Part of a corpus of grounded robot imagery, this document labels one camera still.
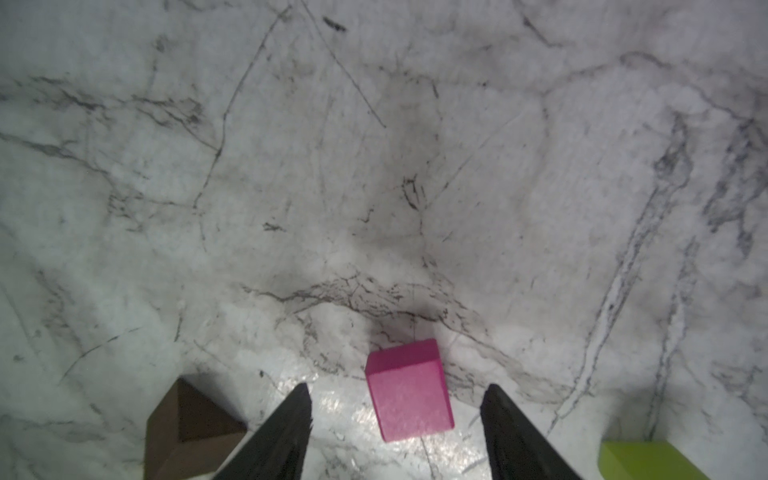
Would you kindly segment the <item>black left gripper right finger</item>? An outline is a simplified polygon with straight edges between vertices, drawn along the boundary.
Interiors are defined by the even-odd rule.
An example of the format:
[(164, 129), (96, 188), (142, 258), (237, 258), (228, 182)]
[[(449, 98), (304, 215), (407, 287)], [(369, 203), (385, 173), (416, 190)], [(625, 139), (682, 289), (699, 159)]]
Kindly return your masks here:
[(497, 384), (480, 406), (493, 480), (580, 480), (581, 477)]

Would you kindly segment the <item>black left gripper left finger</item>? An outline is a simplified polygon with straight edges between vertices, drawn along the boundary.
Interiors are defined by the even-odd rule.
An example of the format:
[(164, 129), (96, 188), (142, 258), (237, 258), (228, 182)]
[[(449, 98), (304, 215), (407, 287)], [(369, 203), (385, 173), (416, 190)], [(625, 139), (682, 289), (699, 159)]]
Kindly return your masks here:
[(215, 480), (299, 480), (312, 430), (312, 401), (297, 384)]

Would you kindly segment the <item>lime green wood cube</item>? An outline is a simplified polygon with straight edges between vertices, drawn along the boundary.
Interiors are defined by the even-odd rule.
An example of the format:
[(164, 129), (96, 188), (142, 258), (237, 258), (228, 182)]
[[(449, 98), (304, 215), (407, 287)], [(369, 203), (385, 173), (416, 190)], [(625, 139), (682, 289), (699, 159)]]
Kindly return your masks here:
[(598, 470), (605, 480), (708, 480), (668, 442), (603, 441)]

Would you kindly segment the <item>purple wood cube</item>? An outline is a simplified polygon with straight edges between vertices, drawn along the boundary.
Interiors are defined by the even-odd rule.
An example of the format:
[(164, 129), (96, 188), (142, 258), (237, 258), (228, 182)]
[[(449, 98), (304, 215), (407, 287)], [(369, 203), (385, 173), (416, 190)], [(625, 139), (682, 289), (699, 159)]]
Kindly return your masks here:
[(455, 427), (436, 340), (370, 353), (365, 377), (385, 442), (429, 436)]

